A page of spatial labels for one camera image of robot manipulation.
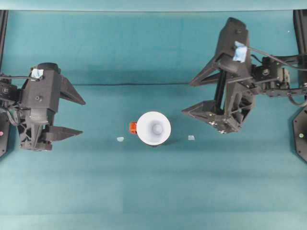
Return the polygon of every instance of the teal table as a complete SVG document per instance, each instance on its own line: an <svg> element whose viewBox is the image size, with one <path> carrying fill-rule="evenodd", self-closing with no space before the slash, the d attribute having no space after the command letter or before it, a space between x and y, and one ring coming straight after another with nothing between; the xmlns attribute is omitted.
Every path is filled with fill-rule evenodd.
<svg viewBox="0 0 307 230"><path fill-rule="evenodd" d="M247 24L251 46L297 53L292 11L11 11L2 71L56 62L87 105L60 102L55 125L84 133L52 152L20 150L11 133L0 159L0 230L307 229L295 106L258 96L242 131L229 135L180 112L213 98L214 85L181 83L213 56L229 16ZM158 148L128 132L152 110L173 128Z"/></svg>

